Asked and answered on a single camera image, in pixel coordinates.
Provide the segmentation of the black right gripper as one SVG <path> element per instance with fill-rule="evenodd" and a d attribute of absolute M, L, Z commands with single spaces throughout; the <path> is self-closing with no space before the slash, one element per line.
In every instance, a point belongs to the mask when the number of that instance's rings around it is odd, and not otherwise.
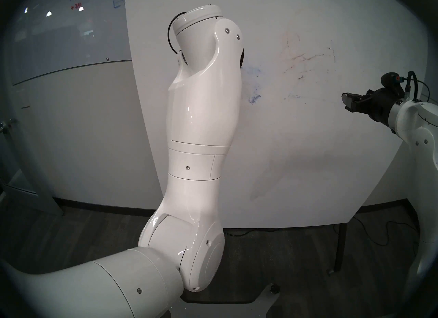
<path fill-rule="evenodd" d="M 392 107 L 404 99 L 402 88 L 382 87 L 376 91 L 368 90 L 366 94 L 343 93 L 342 102 L 345 109 L 352 113 L 367 113 L 371 119 L 389 125 Z"/>

